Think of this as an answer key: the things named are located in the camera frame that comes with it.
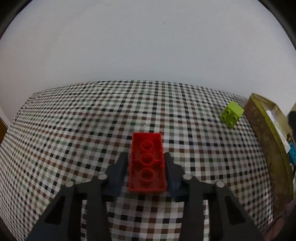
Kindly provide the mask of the person's hand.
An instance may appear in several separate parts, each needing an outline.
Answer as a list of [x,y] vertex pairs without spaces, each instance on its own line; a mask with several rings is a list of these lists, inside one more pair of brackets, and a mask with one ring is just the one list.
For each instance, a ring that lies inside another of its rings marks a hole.
[[264,240],[295,240],[295,199],[264,231]]

